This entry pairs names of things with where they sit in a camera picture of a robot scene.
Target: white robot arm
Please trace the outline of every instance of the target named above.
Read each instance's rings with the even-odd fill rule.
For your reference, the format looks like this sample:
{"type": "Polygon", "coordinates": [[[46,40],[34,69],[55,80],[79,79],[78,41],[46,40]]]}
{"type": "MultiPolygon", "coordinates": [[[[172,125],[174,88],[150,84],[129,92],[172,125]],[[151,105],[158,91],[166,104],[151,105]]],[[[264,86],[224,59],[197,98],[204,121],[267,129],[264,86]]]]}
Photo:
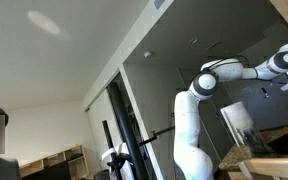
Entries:
{"type": "Polygon", "coordinates": [[[187,180],[212,180],[210,157],[197,147],[200,133],[199,101],[214,94],[218,82],[237,79],[271,80],[288,72],[288,44],[255,68],[243,68],[237,59],[206,63],[194,78],[189,90],[175,98],[174,160],[187,180]]]}

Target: white ceiling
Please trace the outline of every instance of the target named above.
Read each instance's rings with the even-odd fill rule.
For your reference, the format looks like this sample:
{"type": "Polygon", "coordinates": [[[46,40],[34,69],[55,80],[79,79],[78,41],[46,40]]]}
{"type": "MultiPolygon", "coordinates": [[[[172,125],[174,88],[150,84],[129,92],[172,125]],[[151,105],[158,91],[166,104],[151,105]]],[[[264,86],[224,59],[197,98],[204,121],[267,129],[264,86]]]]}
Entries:
{"type": "Polygon", "coordinates": [[[0,105],[80,100],[149,0],[0,0],[0,105]],[[69,35],[29,21],[38,11],[69,35]]]}
{"type": "Polygon", "coordinates": [[[127,62],[198,71],[205,62],[235,55],[263,39],[263,31],[279,20],[269,0],[177,0],[127,62]],[[194,45],[189,43],[193,37],[199,39],[194,45]],[[218,41],[221,44],[208,50],[218,41]],[[145,59],[148,50],[153,56],[145,59]]]}

